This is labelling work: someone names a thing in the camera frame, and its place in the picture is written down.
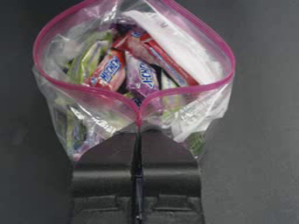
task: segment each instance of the dark gray background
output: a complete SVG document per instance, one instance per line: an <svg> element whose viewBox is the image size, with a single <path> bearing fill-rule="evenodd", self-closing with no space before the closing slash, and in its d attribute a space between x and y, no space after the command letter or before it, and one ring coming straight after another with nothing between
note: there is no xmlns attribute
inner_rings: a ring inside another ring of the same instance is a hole
<svg viewBox="0 0 299 224"><path fill-rule="evenodd" d="M34 39L75 2L11 0L0 21L0 219L65 224L71 164L33 69ZM209 224L299 223L299 2L178 1L238 59L230 109L202 161Z"/></svg>

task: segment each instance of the candy wrapper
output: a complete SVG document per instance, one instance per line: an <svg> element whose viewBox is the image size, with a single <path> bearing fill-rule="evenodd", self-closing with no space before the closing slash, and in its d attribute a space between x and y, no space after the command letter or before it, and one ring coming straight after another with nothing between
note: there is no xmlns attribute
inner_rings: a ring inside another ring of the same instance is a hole
<svg viewBox="0 0 299 224"><path fill-rule="evenodd" d="M82 146L87 141L89 130L82 121L77 119L74 115L69 115L67 124L67 148L79 153L82 152Z"/></svg>
<svg viewBox="0 0 299 224"><path fill-rule="evenodd" d="M158 45L155 40L151 38L149 33L145 33L141 37L142 43L147 51L157 58L159 65L173 76L173 79L181 87L199 85L199 82L193 78L193 76L183 70L183 68L174 61L171 56L167 54L165 49Z"/></svg>
<svg viewBox="0 0 299 224"><path fill-rule="evenodd" d="M193 155L198 157L202 154L205 138L201 132L194 132L185 141L185 147L190 149Z"/></svg>
<svg viewBox="0 0 299 224"><path fill-rule="evenodd" d="M121 37L114 47L126 50L134 54L141 60L146 61L149 64L157 64L155 57L147 51L146 47L142 45L141 37L146 31L134 29L131 30L125 37Z"/></svg>
<svg viewBox="0 0 299 224"><path fill-rule="evenodd" d="M111 50L86 83L93 87L118 91L126 80L126 67L125 53L119 50Z"/></svg>
<svg viewBox="0 0 299 224"><path fill-rule="evenodd" d="M157 72L141 59L137 59L130 52L126 52L127 62L127 90L141 98L146 98L159 90Z"/></svg>
<svg viewBox="0 0 299 224"><path fill-rule="evenodd" d="M103 58L114 38L114 32L97 32L94 33L85 44L79 56L74 59L70 66L69 76L73 82L83 84L85 80L94 74L101 59Z"/></svg>
<svg viewBox="0 0 299 224"><path fill-rule="evenodd" d="M66 139L67 139L69 117L67 117L66 113L63 113L62 110L58 109L58 108L53 109L53 120L57 124L55 130L57 130L58 136L66 144L66 142L67 142Z"/></svg>
<svg viewBox="0 0 299 224"><path fill-rule="evenodd" d="M163 90L170 88L178 88L174 80L169 77L169 75L162 72L162 88ZM163 112L163 122L173 123L174 113L181 110L181 108L186 105L183 96L181 94L167 95L162 99L163 105L167 107L167 110Z"/></svg>
<svg viewBox="0 0 299 224"><path fill-rule="evenodd" d="M149 32L155 42L154 45L150 45L154 48L154 54L157 54L155 58L158 59L161 55L166 63L183 78L185 73L187 73L201 85L206 85L211 84L226 75L223 73L223 66L219 63L219 59L222 58L221 54L217 57L218 59L213 57L217 49L211 46L214 40L209 40L209 42L205 43L205 34L194 38L193 33L197 33L197 28L194 32L194 27L186 25L177 16L173 18L178 18L178 24L170 23L170 11L163 14L162 12L143 13L139 10L130 10L123 13L123 16L134 19L138 26Z"/></svg>

